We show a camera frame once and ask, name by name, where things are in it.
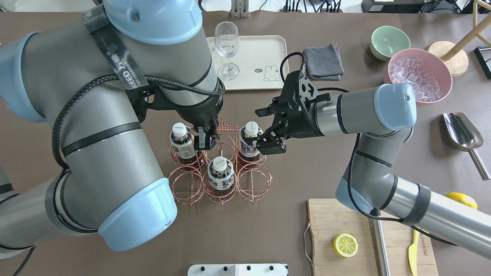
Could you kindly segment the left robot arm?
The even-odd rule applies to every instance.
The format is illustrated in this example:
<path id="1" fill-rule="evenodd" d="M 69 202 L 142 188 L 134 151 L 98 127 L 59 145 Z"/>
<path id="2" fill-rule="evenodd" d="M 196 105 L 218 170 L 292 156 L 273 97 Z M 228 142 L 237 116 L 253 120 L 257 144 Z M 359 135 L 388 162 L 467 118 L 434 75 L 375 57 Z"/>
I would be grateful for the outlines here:
<path id="1" fill-rule="evenodd" d="M 115 251 L 174 222 L 177 207 L 141 122 L 176 110 L 194 148 L 216 143 L 224 85 L 195 0 L 104 0 L 82 19 L 1 49 L 1 98 L 49 122 L 62 171 L 18 194 L 1 171 L 1 259 L 63 234 L 98 233 Z"/>

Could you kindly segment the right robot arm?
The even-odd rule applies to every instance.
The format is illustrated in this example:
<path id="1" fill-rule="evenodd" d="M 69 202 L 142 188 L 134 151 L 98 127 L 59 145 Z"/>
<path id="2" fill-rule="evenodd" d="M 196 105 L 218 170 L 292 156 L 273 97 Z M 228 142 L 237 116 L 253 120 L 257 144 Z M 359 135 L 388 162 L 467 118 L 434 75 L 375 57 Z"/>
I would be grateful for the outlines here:
<path id="1" fill-rule="evenodd" d="M 286 151 L 284 140 L 356 133 L 337 199 L 369 218 L 378 209 L 389 221 L 460 246 L 487 259 L 491 255 L 490 216 L 428 187 L 391 173 L 392 165 L 416 123 L 416 102 L 409 84 L 382 84 L 330 95 L 316 89 L 301 72 L 289 73 L 280 96 L 258 117 L 274 115 L 272 125 L 255 140 L 262 155 Z"/>

